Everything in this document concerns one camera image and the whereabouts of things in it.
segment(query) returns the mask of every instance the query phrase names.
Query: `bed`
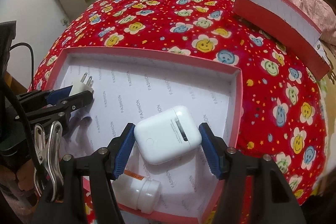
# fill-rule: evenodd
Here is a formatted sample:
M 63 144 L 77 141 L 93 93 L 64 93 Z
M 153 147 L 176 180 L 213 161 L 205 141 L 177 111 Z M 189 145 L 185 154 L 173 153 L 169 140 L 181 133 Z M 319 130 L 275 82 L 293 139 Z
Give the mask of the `bed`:
M 291 1 L 321 28 L 327 44 L 336 42 L 335 15 L 326 3 Z M 66 47 L 136 47 L 237 66 L 244 83 L 237 149 L 251 156 L 270 154 L 302 204 L 324 171 L 334 166 L 336 157 L 328 143 L 336 136 L 332 136 L 335 74 L 332 70 L 317 83 L 290 48 L 236 17 L 234 3 L 97 0 L 54 42 L 37 70 L 35 88 L 44 89 L 55 60 Z M 336 64 L 330 51 L 325 51 Z M 249 187 L 242 223 L 248 219 Z M 87 198 L 88 219 L 93 223 L 89 193 Z

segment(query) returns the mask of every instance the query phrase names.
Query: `airpods case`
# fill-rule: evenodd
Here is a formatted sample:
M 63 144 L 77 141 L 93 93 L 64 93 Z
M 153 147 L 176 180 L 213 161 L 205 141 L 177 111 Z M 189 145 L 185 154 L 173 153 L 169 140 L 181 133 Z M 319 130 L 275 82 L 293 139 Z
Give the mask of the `airpods case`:
M 175 106 L 140 121 L 135 140 L 145 161 L 158 165 L 196 149 L 202 142 L 193 117 L 185 106 Z

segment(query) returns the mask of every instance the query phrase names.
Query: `black cable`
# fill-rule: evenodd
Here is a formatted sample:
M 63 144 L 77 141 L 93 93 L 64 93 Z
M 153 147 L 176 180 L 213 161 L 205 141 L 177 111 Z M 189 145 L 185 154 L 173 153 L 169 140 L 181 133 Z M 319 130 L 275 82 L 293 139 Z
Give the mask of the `black cable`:
M 30 56 L 31 56 L 31 90 L 33 91 L 34 90 L 34 53 L 33 53 L 33 49 L 28 43 L 20 42 L 20 43 L 17 43 L 15 45 L 13 45 L 12 47 L 10 47 L 9 50 L 11 51 L 14 48 L 19 47 L 19 46 L 26 46 L 30 50 Z
M 36 173 L 38 175 L 38 178 L 40 180 L 42 180 L 44 185 L 46 185 L 47 180 L 44 176 L 43 168 L 41 167 L 41 165 L 40 165 L 40 163 L 37 159 L 35 146 L 34 146 L 34 141 L 33 141 L 33 136 L 32 136 L 31 130 L 30 130 L 30 125 L 29 125 L 27 115 L 26 115 L 22 105 L 20 104 L 18 98 L 14 95 L 14 93 L 11 91 L 10 87 L 7 85 L 7 83 L 5 82 L 5 80 L 3 78 L 0 79 L 0 91 L 4 94 L 4 96 L 11 103 L 11 105 L 13 106 L 17 115 L 20 118 L 20 121 L 23 125 L 23 129 L 24 129 L 24 132 L 25 132 L 25 135 L 26 135 L 29 154 L 30 154 L 31 160 L 33 161 L 34 167 L 36 169 Z

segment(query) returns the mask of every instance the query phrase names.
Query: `white plastic bottle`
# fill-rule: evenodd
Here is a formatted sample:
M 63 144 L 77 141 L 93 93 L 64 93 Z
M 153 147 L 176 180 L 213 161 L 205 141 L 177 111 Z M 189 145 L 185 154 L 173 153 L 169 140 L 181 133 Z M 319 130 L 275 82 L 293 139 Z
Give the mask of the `white plastic bottle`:
M 112 183 L 112 187 L 118 203 L 145 214 L 153 212 L 161 195 L 160 181 L 149 180 L 128 170 Z

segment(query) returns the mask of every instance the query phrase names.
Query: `power plug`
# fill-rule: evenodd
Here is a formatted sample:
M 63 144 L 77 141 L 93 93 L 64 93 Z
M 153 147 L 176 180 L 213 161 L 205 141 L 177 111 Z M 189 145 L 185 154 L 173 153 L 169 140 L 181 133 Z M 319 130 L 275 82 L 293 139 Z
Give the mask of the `power plug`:
M 88 81 L 86 84 L 84 84 L 84 80 L 87 77 L 87 72 L 84 73 L 82 79 L 80 81 L 74 82 L 72 89 L 69 93 L 69 96 L 81 93 L 83 91 L 89 90 L 91 93 L 93 92 L 93 88 L 90 86 L 91 81 L 92 81 L 92 76 L 89 77 Z

